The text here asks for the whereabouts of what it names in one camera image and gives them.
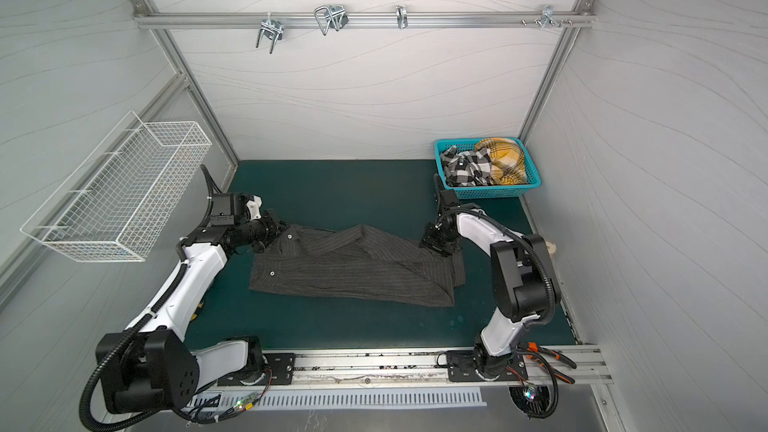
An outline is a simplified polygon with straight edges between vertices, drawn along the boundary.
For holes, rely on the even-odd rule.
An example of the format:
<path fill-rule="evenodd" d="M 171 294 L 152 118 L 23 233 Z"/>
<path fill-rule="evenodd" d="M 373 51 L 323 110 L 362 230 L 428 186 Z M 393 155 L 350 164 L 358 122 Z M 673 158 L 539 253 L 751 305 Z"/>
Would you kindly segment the dark grey striped shirt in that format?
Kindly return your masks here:
<path fill-rule="evenodd" d="M 442 256 L 369 225 L 339 231 L 290 225 L 254 257 L 249 289 L 446 308 L 465 283 L 459 252 Z"/>

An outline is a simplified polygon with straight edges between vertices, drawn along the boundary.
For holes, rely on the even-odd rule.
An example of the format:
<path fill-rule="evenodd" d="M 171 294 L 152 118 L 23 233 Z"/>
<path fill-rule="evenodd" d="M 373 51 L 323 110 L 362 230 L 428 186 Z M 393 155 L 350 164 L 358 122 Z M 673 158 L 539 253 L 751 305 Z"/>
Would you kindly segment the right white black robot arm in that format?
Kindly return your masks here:
<path fill-rule="evenodd" d="M 474 346 L 473 367 L 479 377 L 494 380 L 521 355 L 519 345 L 528 330 L 552 321 L 560 290 L 546 241 L 515 232 L 478 208 L 441 208 L 421 245 L 448 256 L 461 238 L 490 260 L 495 309 Z"/>

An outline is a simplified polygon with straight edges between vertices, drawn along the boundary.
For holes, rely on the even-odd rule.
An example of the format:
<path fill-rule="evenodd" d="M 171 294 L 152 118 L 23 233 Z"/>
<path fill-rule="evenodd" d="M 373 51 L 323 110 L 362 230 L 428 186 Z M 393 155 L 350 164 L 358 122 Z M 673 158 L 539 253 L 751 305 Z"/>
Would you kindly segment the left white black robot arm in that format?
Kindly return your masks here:
<path fill-rule="evenodd" d="M 89 431 L 120 431 L 165 410 L 181 413 L 221 378 L 263 378 L 257 337 L 228 339 L 197 351 L 185 337 L 201 299 L 239 249 L 266 249 L 287 229 L 273 211 L 258 218 L 204 219 L 176 245 L 178 262 L 150 304 L 120 333 L 102 337 L 96 367 L 78 405 Z"/>

